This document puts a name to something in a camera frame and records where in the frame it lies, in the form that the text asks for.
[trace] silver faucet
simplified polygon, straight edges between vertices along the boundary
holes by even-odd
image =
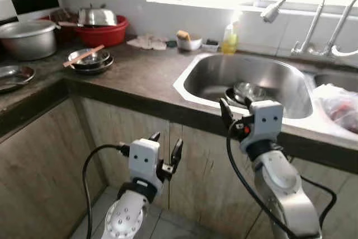
[[[335,42],[336,42],[336,39],[339,35],[339,33],[341,32],[342,28],[343,28],[343,25],[345,24],[346,20],[347,20],[347,17],[354,5],[354,3],[356,2],[357,0],[353,0],[346,8],[345,8],[345,11],[343,11],[343,14],[340,18],[340,21],[338,22],[337,26],[336,26],[336,29],[335,31],[333,32],[332,36],[331,36],[331,39],[329,40],[329,42],[327,43],[326,47],[324,47],[323,49],[323,52],[322,54],[324,56],[336,56],[336,57],[348,57],[348,56],[352,56],[352,55],[355,55],[355,54],[358,54],[358,50],[355,50],[355,51],[352,51],[350,53],[343,53],[343,52],[340,52],[338,50],[338,47],[335,46]]]
[[[286,0],[278,1],[274,4],[270,4],[266,7],[266,9],[261,13],[261,17],[265,22],[273,22],[277,15],[279,14],[280,7]],[[303,55],[303,54],[310,54],[310,55],[316,55],[319,56],[322,53],[316,51],[313,47],[313,45],[310,43],[311,37],[313,35],[313,31],[317,25],[318,19],[322,13],[322,8],[324,6],[325,0],[322,0],[322,3],[318,5],[318,8],[316,10],[315,16],[313,18],[313,21],[311,23],[311,26],[308,30],[307,36],[302,43],[302,46],[299,47],[299,42],[297,41],[294,47],[291,50],[291,55]]]

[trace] cabinet door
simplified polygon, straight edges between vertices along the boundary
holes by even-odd
[[[244,238],[259,207],[234,173],[219,135],[171,123],[171,147],[184,141],[182,160],[170,182],[169,209],[233,238]],[[250,160],[237,142],[232,150],[238,167],[253,185]]]
[[[338,201],[323,224],[323,238],[358,238],[358,176],[298,158],[294,158],[292,164],[301,175],[331,188],[337,194]],[[321,214],[331,196],[305,181],[303,189],[318,214]],[[269,218],[264,213],[260,215],[247,238],[274,239]]]
[[[0,144],[0,238],[66,238],[86,210],[88,147],[71,100]],[[105,187],[94,163],[92,197]]]
[[[86,117],[95,144],[131,143],[140,138],[148,138],[160,132],[159,155],[168,161],[169,121],[142,114],[122,107],[108,105],[91,99],[82,99]],[[100,159],[110,186],[119,188],[129,180],[128,159],[114,149],[100,152]],[[163,193],[155,203],[168,208],[168,186],[164,183]]]

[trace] kitchen sink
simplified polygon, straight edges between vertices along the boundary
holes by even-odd
[[[331,83],[347,91],[358,92],[358,75],[346,72],[324,72],[314,76],[317,86]]]
[[[313,112],[302,72],[270,58],[244,54],[198,55],[174,86],[189,101],[217,107],[218,104],[213,104],[237,82],[264,88],[268,99],[283,105],[285,118],[306,118]]]

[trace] black cable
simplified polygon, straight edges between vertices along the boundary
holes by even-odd
[[[301,178],[304,180],[304,181],[307,181],[308,183],[312,184],[313,186],[316,186],[326,192],[328,192],[332,199],[330,201],[330,203],[325,207],[325,209],[323,210],[323,212],[321,213],[321,215],[319,216],[319,226],[323,227],[323,222],[324,222],[324,219],[326,218],[328,212],[332,209],[332,207],[335,205],[336,201],[337,201],[337,194],[331,190],[330,188],[326,187],[326,186],[323,186],[319,183],[316,183],[316,182],[313,182],[312,180],[309,180],[308,178],[304,177],[304,176],[301,176]]]
[[[246,188],[246,190],[249,192],[249,194],[254,198],[254,200],[257,202],[257,204],[262,208],[262,210],[268,215],[268,217],[275,222],[284,232],[287,233],[287,235],[292,238],[292,239],[300,239],[300,238],[305,238],[305,237],[298,237],[294,234],[293,231],[291,231],[281,220],[279,220],[274,214],[272,214],[269,210],[269,208],[264,204],[264,202],[257,196],[257,194],[255,193],[255,191],[250,187],[250,185],[247,183],[246,179],[243,177],[243,175],[241,174],[239,168],[237,167],[233,154],[232,154],[232,150],[231,150],[231,135],[232,135],[232,130],[233,127],[239,122],[239,120],[236,120],[234,122],[231,123],[230,127],[229,127],[229,131],[228,131],[228,135],[226,138],[226,146],[227,146],[227,153],[228,153],[228,157],[231,163],[231,166],[233,167],[237,177],[240,179],[242,185],[244,185],[244,187]]]
[[[83,182],[83,188],[84,193],[86,195],[86,202],[87,202],[87,236],[86,239],[91,239],[92,235],[92,207],[91,207],[91,199],[90,199],[90,192],[88,191],[88,185],[86,181],[86,173],[87,173],[87,166],[93,157],[98,151],[104,148],[115,148],[117,150],[120,150],[121,146],[111,145],[111,144],[104,144],[97,148],[95,148],[91,154],[88,155],[86,161],[84,162],[83,168],[82,168],[82,182]]]

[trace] kitchen counter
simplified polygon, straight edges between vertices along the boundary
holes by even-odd
[[[35,68],[36,76],[25,87],[0,97],[3,139],[69,95],[88,97],[226,135],[219,109],[186,101],[173,87],[197,52],[146,51],[119,45],[108,48],[115,62],[107,72],[86,76],[62,67],[67,55],[81,48],[84,47],[79,43],[65,45],[46,59],[22,63]],[[6,59],[2,65],[13,63]],[[290,64],[306,71],[309,66],[304,62],[291,61]],[[355,141],[346,141],[313,135],[303,128],[284,128],[279,142],[288,154],[358,174],[358,135]]]

